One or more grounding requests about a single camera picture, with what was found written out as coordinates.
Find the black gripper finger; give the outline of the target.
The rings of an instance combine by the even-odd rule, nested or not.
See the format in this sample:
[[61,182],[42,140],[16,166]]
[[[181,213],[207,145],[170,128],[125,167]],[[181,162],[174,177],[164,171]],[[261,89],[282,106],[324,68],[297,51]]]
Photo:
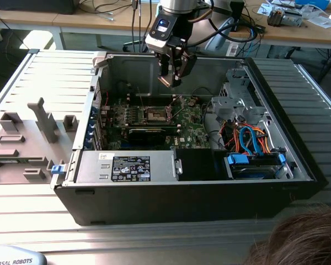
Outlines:
[[181,85],[181,79],[191,73],[196,60],[197,56],[188,49],[177,47],[172,51],[172,87]]
[[165,78],[169,75],[169,60],[170,57],[167,54],[156,53],[156,58],[158,59],[159,74],[158,77]]

